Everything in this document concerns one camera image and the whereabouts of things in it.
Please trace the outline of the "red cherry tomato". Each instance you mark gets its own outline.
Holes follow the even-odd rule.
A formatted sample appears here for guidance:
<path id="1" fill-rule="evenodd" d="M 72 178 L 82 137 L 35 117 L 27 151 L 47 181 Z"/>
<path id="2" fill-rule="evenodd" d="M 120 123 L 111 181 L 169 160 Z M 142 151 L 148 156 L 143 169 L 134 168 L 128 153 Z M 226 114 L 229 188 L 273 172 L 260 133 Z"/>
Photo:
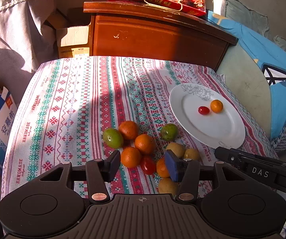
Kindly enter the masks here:
<path id="1" fill-rule="evenodd" d="M 210 109 L 207 108 L 206 106 L 200 106 L 198 108 L 198 113 L 203 115 L 203 116 L 206 116 L 206 115 L 208 115 L 210 113 Z"/>
<path id="2" fill-rule="evenodd" d="M 153 175 L 156 172 L 156 163 L 155 161 L 149 157 L 144 156 L 140 162 L 140 167 L 144 174 Z"/>

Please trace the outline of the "orange tangerine front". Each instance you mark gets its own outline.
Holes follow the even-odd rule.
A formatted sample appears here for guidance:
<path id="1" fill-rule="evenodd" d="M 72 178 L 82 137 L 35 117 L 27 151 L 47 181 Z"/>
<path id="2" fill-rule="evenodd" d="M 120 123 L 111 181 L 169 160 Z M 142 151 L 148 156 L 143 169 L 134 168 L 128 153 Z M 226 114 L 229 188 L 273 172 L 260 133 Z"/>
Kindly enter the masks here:
<path id="1" fill-rule="evenodd" d="M 210 103 L 210 108 L 214 113 L 220 113 L 222 112 L 224 106 L 220 100 L 215 99 Z"/>

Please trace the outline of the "orange tangerine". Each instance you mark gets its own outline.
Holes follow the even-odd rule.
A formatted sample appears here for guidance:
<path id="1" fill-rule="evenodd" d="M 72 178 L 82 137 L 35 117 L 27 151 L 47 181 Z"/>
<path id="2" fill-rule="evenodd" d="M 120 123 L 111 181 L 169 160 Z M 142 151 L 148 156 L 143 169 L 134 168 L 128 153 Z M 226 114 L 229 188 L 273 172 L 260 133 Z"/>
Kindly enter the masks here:
<path id="1" fill-rule="evenodd" d="M 127 168 L 135 168 L 140 164 L 141 154 L 135 147 L 126 147 L 121 153 L 121 163 Z"/>
<path id="2" fill-rule="evenodd" d="M 161 158 L 157 161 L 156 163 L 156 171 L 158 173 L 158 175 L 161 177 L 161 178 L 167 178 L 167 177 L 170 177 L 170 174 L 168 172 L 168 169 L 166 167 L 166 164 L 165 164 L 165 159 L 164 158 Z"/>
<path id="3" fill-rule="evenodd" d="M 153 154 L 156 149 L 156 143 L 153 137 L 147 134 L 141 134 L 136 137 L 135 148 L 139 150 L 139 152 L 143 155 Z"/>
<path id="4" fill-rule="evenodd" d="M 222 112 L 224 106 L 220 100 L 215 99 L 210 103 L 210 108 L 214 113 L 220 113 Z"/>
<path id="5" fill-rule="evenodd" d="M 125 140 L 135 140 L 139 135 L 139 127 L 134 121 L 127 120 L 119 125 L 119 132 Z"/>

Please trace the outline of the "brown kiwi right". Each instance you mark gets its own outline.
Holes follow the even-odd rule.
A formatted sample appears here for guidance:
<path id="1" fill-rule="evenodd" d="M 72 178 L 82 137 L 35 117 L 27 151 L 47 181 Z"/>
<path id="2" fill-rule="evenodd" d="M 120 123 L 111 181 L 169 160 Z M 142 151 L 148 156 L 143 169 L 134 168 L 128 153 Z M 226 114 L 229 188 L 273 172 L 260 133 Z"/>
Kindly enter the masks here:
<path id="1" fill-rule="evenodd" d="M 183 158 L 184 159 L 192 159 L 192 160 L 199 161 L 200 160 L 200 153 L 198 152 L 197 149 L 187 148 L 185 150 Z"/>

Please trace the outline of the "brown kiwi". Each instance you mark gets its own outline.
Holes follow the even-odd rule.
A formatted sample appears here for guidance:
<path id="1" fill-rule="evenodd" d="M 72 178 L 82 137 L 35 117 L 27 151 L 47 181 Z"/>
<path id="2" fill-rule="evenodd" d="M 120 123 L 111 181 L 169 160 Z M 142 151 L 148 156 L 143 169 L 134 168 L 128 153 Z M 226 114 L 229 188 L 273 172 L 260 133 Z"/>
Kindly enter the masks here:
<path id="1" fill-rule="evenodd" d="M 166 150 L 171 150 L 178 158 L 183 158 L 185 154 L 185 147 L 176 142 L 171 142 L 167 145 Z"/>
<path id="2" fill-rule="evenodd" d="M 200 160 L 200 153 L 198 152 L 197 149 L 187 148 L 185 150 L 183 158 L 184 159 L 192 159 L 192 160 L 199 161 Z"/>
<path id="3" fill-rule="evenodd" d="M 159 182 L 158 191 L 160 194 L 171 194 L 176 196 L 178 191 L 178 183 L 173 182 L 170 178 L 163 178 Z"/>

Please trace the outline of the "brown kiwi left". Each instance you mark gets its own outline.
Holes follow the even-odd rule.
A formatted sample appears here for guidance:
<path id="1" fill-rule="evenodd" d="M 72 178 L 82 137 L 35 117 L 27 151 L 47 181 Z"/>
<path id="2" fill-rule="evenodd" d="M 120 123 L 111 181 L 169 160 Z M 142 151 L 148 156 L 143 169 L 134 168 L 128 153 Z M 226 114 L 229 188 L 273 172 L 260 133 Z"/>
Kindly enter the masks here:
<path id="1" fill-rule="evenodd" d="M 185 147 L 176 142 L 171 142 L 167 145 L 166 150 L 171 150 L 178 158 L 183 158 L 185 154 Z"/>

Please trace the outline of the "brown kiwi front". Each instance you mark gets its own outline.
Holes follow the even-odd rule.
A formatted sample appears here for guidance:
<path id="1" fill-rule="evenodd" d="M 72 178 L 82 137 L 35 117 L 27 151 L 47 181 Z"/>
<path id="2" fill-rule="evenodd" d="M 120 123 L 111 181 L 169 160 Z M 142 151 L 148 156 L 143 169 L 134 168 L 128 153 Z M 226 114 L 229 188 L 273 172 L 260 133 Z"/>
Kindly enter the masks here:
<path id="1" fill-rule="evenodd" d="M 178 191 L 178 183 L 173 182 L 170 178 L 163 178 L 159 182 L 158 191 L 160 194 L 171 194 L 176 196 Z"/>

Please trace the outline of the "green tomato left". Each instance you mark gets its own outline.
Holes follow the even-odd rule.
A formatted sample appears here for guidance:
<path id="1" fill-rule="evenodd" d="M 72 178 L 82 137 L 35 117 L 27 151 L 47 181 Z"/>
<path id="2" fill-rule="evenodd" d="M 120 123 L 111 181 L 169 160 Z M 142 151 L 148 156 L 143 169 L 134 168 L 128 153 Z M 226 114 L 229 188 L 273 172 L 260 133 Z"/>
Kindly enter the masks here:
<path id="1" fill-rule="evenodd" d="M 104 130 L 103 140 L 110 148 L 118 149 L 123 146 L 123 136 L 114 128 L 107 128 Z"/>

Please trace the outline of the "green tomato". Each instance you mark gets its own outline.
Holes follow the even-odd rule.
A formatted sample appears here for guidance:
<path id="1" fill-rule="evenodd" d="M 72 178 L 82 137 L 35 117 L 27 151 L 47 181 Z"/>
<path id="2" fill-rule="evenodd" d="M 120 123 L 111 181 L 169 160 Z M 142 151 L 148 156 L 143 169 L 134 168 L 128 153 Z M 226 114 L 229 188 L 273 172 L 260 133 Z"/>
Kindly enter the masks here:
<path id="1" fill-rule="evenodd" d="M 164 141 L 174 141 L 178 136 L 179 129 L 174 123 L 168 123 L 161 128 L 160 136 Z"/>
<path id="2" fill-rule="evenodd" d="M 114 128 L 107 128 L 104 130 L 103 140 L 110 148 L 118 149 L 123 146 L 123 136 Z"/>

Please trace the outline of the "green tomato right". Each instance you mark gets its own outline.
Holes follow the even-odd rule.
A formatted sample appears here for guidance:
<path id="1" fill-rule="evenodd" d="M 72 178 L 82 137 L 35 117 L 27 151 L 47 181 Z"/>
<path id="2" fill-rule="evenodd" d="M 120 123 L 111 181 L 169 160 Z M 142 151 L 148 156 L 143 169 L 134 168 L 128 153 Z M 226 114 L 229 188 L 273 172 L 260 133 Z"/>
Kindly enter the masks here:
<path id="1" fill-rule="evenodd" d="M 174 123 L 168 123 L 161 128 L 160 136 L 164 141 L 174 141 L 178 136 L 179 129 Z"/>

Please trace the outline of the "orange tangerine upper middle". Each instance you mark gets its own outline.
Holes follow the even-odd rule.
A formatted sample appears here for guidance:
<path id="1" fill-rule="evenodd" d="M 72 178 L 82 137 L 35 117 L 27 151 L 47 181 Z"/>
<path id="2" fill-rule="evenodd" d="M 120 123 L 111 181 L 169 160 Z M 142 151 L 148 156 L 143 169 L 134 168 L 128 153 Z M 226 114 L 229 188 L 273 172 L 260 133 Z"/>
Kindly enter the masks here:
<path id="1" fill-rule="evenodd" d="M 156 143 L 153 137 L 147 134 L 141 134 L 136 137 L 135 148 L 139 150 L 139 152 L 143 155 L 153 154 L 156 149 Z"/>

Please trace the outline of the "orange tangerine top left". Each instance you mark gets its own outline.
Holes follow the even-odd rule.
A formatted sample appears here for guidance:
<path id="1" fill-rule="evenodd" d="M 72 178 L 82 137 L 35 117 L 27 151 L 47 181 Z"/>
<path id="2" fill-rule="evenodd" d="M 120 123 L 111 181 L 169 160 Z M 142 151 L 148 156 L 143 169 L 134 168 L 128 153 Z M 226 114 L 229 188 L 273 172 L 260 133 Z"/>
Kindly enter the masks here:
<path id="1" fill-rule="evenodd" d="M 119 125 L 119 132 L 125 140 L 135 140 L 139 135 L 139 127 L 134 121 L 127 120 Z"/>

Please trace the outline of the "patterned red green tablecloth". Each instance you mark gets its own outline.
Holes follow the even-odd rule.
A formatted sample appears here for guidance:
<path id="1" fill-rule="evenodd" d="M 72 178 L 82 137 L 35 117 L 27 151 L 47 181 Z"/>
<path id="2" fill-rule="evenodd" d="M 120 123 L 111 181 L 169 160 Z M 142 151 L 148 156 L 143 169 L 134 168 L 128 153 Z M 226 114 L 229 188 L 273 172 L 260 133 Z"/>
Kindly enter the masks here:
<path id="1" fill-rule="evenodd" d="M 107 158 L 112 149 L 104 143 L 103 132 L 126 120 L 154 138 L 154 156 L 161 158 L 166 148 L 161 128 L 176 123 L 170 91 L 181 83 L 203 85 L 224 96 L 244 122 L 241 150 L 276 157 L 266 133 L 208 67 L 128 57 L 58 59 L 39 67 L 16 113 L 7 118 L 12 129 L 1 195 L 60 163 L 82 166 Z"/>

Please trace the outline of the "blue cartoon pillow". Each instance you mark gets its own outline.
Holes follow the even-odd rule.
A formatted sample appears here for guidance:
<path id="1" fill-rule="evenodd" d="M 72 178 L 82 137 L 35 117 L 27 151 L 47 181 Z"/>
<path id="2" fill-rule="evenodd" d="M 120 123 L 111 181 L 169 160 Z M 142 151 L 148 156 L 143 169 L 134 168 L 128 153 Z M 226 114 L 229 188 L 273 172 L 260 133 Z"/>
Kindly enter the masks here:
<path id="1" fill-rule="evenodd" d="M 271 139 L 286 125 L 286 52 L 245 25 L 212 11 L 208 20 L 238 38 L 238 43 L 262 71 L 271 92 Z"/>

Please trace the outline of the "beige curtain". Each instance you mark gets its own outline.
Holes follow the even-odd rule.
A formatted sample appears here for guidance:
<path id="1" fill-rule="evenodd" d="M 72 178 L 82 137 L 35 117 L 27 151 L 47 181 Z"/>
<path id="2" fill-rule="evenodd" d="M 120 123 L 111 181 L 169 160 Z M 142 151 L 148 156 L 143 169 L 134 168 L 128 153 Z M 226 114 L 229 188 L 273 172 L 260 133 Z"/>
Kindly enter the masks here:
<path id="1" fill-rule="evenodd" d="M 19 103 L 34 73 L 54 59 L 55 35 L 45 24 L 55 0 L 0 0 L 0 83 Z"/>

